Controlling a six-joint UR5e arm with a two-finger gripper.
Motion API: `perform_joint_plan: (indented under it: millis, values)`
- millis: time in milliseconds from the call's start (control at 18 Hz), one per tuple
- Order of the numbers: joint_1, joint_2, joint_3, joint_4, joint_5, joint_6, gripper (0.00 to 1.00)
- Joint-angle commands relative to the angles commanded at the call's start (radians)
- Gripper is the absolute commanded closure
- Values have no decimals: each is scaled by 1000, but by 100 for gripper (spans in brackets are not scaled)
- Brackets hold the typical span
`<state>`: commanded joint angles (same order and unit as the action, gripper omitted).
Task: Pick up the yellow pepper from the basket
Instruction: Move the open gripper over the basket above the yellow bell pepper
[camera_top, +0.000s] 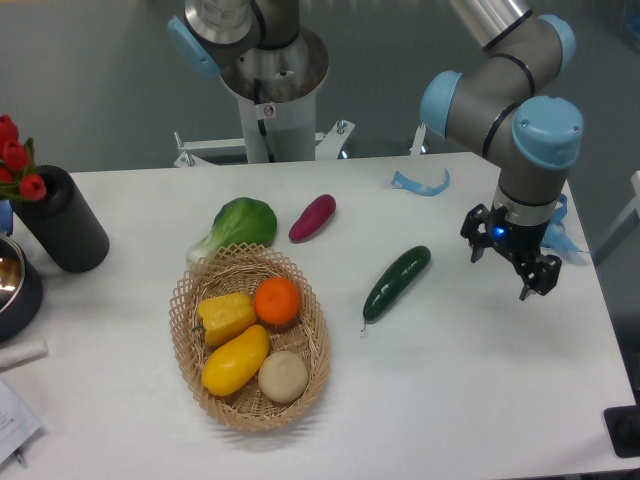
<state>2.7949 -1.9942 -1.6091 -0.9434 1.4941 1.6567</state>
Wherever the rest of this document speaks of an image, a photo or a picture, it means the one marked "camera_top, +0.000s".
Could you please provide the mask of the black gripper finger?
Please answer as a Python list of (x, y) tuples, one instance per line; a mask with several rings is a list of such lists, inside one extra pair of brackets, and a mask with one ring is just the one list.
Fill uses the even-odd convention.
[(493, 246), (493, 241), (488, 233), (489, 221), (490, 212), (483, 204), (476, 205), (464, 219), (460, 235), (468, 241), (472, 263), (480, 260), (484, 250)]
[(518, 275), (523, 287), (519, 295), (521, 301), (532, 294), (547, 295), (557, 285), (561, 270), (561, 259), (555, 255), (535, 255), (518, 265)]

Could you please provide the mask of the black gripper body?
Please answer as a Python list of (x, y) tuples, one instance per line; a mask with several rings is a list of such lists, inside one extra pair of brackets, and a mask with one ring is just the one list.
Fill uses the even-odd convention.
[(507, 220), (509, 211), (505, 206), (491, 207), (488, 210), (488, 233), (493, 241), (491, 248), (507, 259), (517, 273), (518, 265), (526, 258), (544, 255), (541, 253), (541, 241), (549, 222), (522, 226)]

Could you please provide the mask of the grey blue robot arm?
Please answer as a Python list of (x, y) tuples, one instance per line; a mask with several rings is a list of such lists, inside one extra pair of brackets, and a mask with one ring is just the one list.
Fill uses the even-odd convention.
[[(523, 293), (544, 295), (561, 262), (541, 251), (584, 121), (570, 102), (542, 89), (571, 61), (575, 37), (524, 1), (456, 1), (460, 20), (486, 53), (473, 75), (438, 74), (420, 103), (425, 126), (495, 165), (490, 206), (463, 223), (474, 258), (493, 249), (508, 259)], [(322, 40), (300, 22), (295, 1), (188, 1), (167, 25), (186, 63), (220, 79), (236, 97), (252, 163), (312, 161), (316, 94), (328, 72)]]

